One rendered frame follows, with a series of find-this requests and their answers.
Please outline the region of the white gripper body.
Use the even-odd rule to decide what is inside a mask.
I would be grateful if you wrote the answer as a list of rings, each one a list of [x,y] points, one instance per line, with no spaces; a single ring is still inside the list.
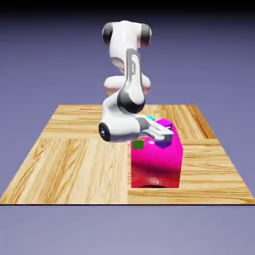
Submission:
[[[151,137],[155,141],[163,142],[171,142],[174,134],[172,130],[158,123],[149,125],[149,127],[145,128],[141,133]]]

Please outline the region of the large magenta box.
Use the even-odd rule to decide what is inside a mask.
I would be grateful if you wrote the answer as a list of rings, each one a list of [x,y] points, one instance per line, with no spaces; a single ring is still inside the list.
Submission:
[[[160,148],[155,140],[144,138],[143,150],[130,144],[132,188],[178,188],[183,158],[183,146],[173,124],[171,146]]]

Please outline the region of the small purple cube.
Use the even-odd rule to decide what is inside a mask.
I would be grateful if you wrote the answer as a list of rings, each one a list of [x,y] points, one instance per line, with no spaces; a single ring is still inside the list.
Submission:
[[[173,123],[167,119],[159,119],[156,121],[158,124],[162,125],[163,127],[166,127],[168,129],[172,129]]]

